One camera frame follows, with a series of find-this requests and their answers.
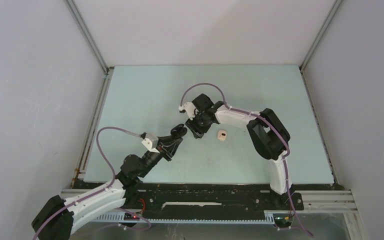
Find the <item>beige earbud charging case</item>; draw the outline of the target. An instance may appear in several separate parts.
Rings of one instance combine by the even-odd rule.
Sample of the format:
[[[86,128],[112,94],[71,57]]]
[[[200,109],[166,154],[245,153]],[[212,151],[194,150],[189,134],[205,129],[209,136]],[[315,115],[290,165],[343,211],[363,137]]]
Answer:
[[[218,133],[217,133],[217,139],[221,142],[225,141],[228,137],[228,133],[226,130],[219,130]]]

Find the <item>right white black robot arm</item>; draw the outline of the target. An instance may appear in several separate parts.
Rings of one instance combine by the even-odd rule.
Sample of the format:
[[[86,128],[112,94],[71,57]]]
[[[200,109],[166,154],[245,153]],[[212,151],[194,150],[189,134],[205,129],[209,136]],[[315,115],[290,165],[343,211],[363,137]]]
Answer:
[[[287,191],[292,182],[283,160],[289,154],[291,136],[272,109],[245,111],[223,101],[214,103],[205,94],[182,103],[178,109],[180,113],[187,114],[185,124],[196,139],[201,139],[213,124],[246,129],[257,153],[269,161],[270,188],[274,191],[270,196],[271,204],[277,209],[284,209],[290,204],[291,196]]]

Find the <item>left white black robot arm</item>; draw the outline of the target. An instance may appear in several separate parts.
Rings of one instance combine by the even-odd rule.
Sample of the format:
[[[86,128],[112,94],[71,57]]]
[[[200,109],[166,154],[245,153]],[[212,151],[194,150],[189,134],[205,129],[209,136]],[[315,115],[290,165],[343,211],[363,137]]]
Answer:
[[[111,180],[82,194],[62,198],[51,197],[33,219],[35,240],[67,240],[79,228],[96,217],[124,206],[133,208],[138,202],[137,187],[161,159],[171,161],[183,141],[186,129],[172,130],[168,136],[150,133],[140,135],[147,151],[142,157],[128,155]]]

